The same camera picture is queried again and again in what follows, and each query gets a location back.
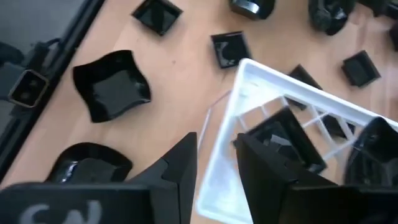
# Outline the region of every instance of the wooden surface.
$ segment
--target wooden surface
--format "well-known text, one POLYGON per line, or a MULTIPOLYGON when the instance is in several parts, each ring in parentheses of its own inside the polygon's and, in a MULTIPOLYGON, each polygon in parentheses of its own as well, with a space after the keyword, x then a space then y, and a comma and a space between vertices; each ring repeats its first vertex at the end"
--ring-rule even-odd
MULTIPOLYGON (((346 27, 327 37, 309 26, 307 0, 278 0, 272 15, 256 22, 232 13, 227 0, 173 0, 184 13, 169 33, 159 37, 130 16, 140 3, 106 1, 3 187, 44 180, 64 149, 86 141, 112 147, 130 158, 134 168, 129 176, 133 177, 187 132, 200 132, 207 107, 230 90, 235 72, 235 68, 218 68, 212 34, 243 30, 253 59, 284 73, 301 63, 325 91, 398 119, 398 56, 386 34, 393 21, 374 19, 365 7, 357 5, 346 27), (134 51, 153 100, 113 121, 93 124, 73 87, 71 68, 121 49, 134 51), (362 49, 368 51, 382 78, 359 90, 349 87, 340 67, 343 59, 362 49)), ((209 142, 204 146, 199 155, 197 190, 211 150, 209 142)), ((192 223, 212 222, 193 212, 192 223)))

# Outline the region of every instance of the white plastic box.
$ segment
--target white plastic box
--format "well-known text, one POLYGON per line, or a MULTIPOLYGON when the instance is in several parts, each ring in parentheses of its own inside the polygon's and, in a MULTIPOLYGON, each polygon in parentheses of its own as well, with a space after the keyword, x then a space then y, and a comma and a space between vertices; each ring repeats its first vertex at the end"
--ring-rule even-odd
MULTIPOLYGON (((264 119, 266 119, 269 114, 263 105, 280 100, 282 105, 287 106, 287 98, 308 106, 307 110, 312 118, 302 123, 302 126, 303 128, 313 124, 317 126, 320 136, 323 137, 328 148, 327 153, 321 153, 321 155, 326 163, 331 159, 336 159, 337 167, 344 166, 341 155, 345 149, 351 148, 352 143, 356 140, 346 122, 360 129, 365 127, 373 117, 380 116, 253 60, 242 60, 232 91, 218 99, 210 107, 200 135, 199 150, 202 150, 203 147, 213 148, 196 204, 197 212, 200 215, 223 223, 252 223, 248 203, 237 172, 236 161, 230 156, 231 136, 236 125, 247 130, 243 114, 260 107, 264 119), (211 130, 208 126, 212 116, 217 116, 215 110, 220 110, 220 108, 224 110, 222 116, 213 119, 214 122, 222 120, 218 134, 214 143, 211 144, 212 146, 204 146, 203 139, 215 135, 215 133, 209 133, 211 130), (347 136, 346 141, 335 142, 329 135, 322 122, 322 118, 328 114, 338 119, 347 136)), ((385 119, 395 130, 398 130, 398 123, 385 119)))

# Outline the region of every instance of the black object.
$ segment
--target black object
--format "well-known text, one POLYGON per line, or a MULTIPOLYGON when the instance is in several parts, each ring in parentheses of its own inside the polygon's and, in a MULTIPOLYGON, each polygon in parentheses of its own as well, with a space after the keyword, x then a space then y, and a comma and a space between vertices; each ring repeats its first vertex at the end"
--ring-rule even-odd
POLYGON ((236 155, 254 224, 398 221, 396 189, 337 186, 245 134, 236 155))
POLYGON ((275 0, 228 0, 231 10, 247 18, 267 19, 275 8, 275 0))
MULTIPOLYGON (((293 69, 293 71, 290 72, 289 76, 291 76, 292 78, 295 78, 301 82, 304 82, 312 87, 315 87, 319 90, 323 90, 322 87, 311 77, 311 75, 301 65, 297 65, 293 69)), ((293 105, 297 106, 298 108, 300 108, 300 110, 302 110, 302 111, 307 109, 307 106, 302 103, 299 103, 299 102, 291 100, 291 99, 288 99, 288 101, 291 102, 293 105)), ((324 117, 322 119, 322 121, 323 121, 323 124, 325 125, 326 129, 332 136, 347 138, 335 117, 327 115, 326 117, 324 117)), ((350 130, 354 133, 355 126, 352 124, 349 124, 349 123, 347 125, 350 128, 350 130)))
MULTIPOLYGON (((327 115, 324 118, 322 118, 322 121, 330 135, 347 139, 346 134, 342 130, 340 124, 338 123, 338 121, 335 117, 327 115)), ((355 133, 355 125, 352 125, 350 123, 347 123, 347 125, 348 125, 349 130, 354 134, 355 133)))
POLYGON ((288 107, 248 131, 247 135, 254 137, 266 146, 273 146, 279 154, 300 164, 311 172, 320 173, 326 168, 325 161, 319 155, 317 149, 315 149, 288 107), (283 146, 279 144, 278 146, 275 144, 276 142, 273 142, 273 136, 285 139, 290 142, 290 145, 286 144, 283 146))
MULTIPOLYGON (((315 87, 319 90, 323 90, 322 87, 311 77, 311 75, 301 65, 297 65, 293 69, 293 71, 289 73, 289 76, 298 81, 304 82, 312 87, 315 87)), ((291 102, 293 105, 297 106, 298 108, 300 108, 301 110, 307 109, 307 106, 302 103, 299 103, 291 99, 288 99, 288 101, 291 102)))
POLYGON ((355 0, 309 0, 310 23, 315 30, 335 35, 345 26, 354 7, 355 0))
POLYGON ((386 16, 390 17, 391 19, 397 20, 398 19, 398 1, 392 0, 388 4, 385 14, 386 14, 386 16))
POLYGON ((168 0, 145 0, 131 15, 159 35, 164 35, 181 13, 182 10, 168 0))
POLYGON ((47 181, 71 184, 122 182, 131 169, 132 162, 120 152, 83 142, 61 153, 47 181))
POLYGON ((345 184, 398 186, 398 133, 383 118, 374 118, 353 145, 345 184))
POLYGON ((68 28, 63 31, 64 35, 60 39, 61 44, 52 49, 50 56, 46 58, 46 65, 41 71, 37 71, 48 78, 49 86, 47 91, 45 91, 34 108, 27 110, 22 116, 9 118, 7 127, 0 136, 0 180, 6 175, 30 130, 49 102, 69 61, 103 3, 104 0, 86 0, 77 6, 78 12, 69 23, 68 28))
POLYGON ((237 66, 243 58, 251 58, 243 32, 212 35, 214 50, 220 68, 237 66))
POLYGON ((389 35, 392 41, 392 44, 394 44, 394 50, 398 51, 398 22, 396 22, 390 29, 389 35))
POLYGON ((112 120, 150 102, 150 88, 130 50, 119 50, 73 68, 76 89, 94 123, 112 120))
POLYGON ((371 8, 374 17, 377 17, 386 13, 391 0, 359 0, 358 2, 371 8))
POLYGON ((130 182, 19 184, 0 192, 2 223, 189 224, 197 177, 196 133, 130 182))
POLYGON ((49 86, 43 75, 9 62, 0 67, 0 74, 0 100, 26 108, 35 107, 49 86))
POLYGON ((24 59, 24 54, 15 47, 0 42, 0 66, 4 62, 20 64, 24 59))
POLYGON ((365 50, 345 59, 342 69, 349 83, 360 88, 366 87, 381 77, 365 50))

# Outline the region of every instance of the black 3d printed part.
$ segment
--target black 3d printed part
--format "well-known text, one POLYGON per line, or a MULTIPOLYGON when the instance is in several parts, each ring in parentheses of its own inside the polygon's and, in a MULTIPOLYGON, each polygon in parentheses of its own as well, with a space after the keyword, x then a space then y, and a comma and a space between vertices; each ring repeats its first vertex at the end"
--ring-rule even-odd
POLYGON ((181 13, 182 10, 168 0, 145 0, 131 15, 159 35, 164 35, 181 13))
POLYGON ((254 137, 266 146, 274 145, 279 154, 311 172, 320 173, 326 168, 325 161, 288 107, 248 131, 247 135, 254 137), (285 139, 290 144, 283 147, 280 144, 271 144, 273 136, 285 139))
POLYGON ((252 20, 267 19, 273 12, 275 0, 228 0, 231 10, 252 20))
MULTIPOLYGON (((333 116, 327 115, 326 117, 322 118, 323 124, 327 128, 329 134, 332 136, 337 136, 341 138, 347 139, 344 131, 342 130, 340 124, 338 123, 337 119, 333 116)), ((355 126, 352 124, 347 123, 349 130, 351 133, 355 133, 355 126)))
POLYGON ((371 8, 374 17, 377 17, 386 13, 391 0, 359 0, 358 2, 371 8))
POLYGON ((110 121, 151 101, 148 81, 130 50, 111 52, 94 62, 74 67, 73 81, 94 123, 110 121))
MULTIPOLYGON (((297 79, 298 81, 304 82, 305 84, 308 84, 312 87, 315 87, 319 90, 323 90, 322 87, 311 77, 311 75, 301 66, 297 65, 293 71, 289 73, 289 76, 297 79)), ((301 110, 305 110, 307 108, 306 105, 299 103, 294 100, 288 99, 289 102, 291 102, 293 105, 299 107, 301 110)))
POLYGON ((310 23, 327 35, 337 34, 347 23, 355 0, 309 0, 310 23))
POLYGON ((381 77, 368 53, 364 50, 344 60, 342 69, 349 83, 360 88, 366 87, 381 77))
POLYGON ((347 161, 345 184, 398 186, 398 133, 374 118, 359 135, 347 161))
POLYGON ((392 41, 392 44, 394 44, 394 50, 398 51, 398 22, 396 22, 390 29, 389 35, 392 41))
POLYGON ((234 67, 243 58, 251 58, 243 32, 212 35, 213 47, 220 68, 234 67))

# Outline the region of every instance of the black square cup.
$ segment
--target black square cup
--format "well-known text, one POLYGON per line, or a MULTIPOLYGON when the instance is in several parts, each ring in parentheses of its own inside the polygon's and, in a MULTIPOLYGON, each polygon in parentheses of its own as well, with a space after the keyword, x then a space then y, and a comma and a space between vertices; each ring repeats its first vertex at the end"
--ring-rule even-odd
POLYGON ((212 35, 214 50, 220 68, 234 67, 243 58, 251 58, 243 32, 212 35))
POLYGON ((349 83, 360 88, 366 87, 381 77, 368 53, 364 50, 344 60, 342 69, 349 83))
POLYGON ((168 0, 145 0, 131 15, 162 36, 181 13, 182 10, 168 0))

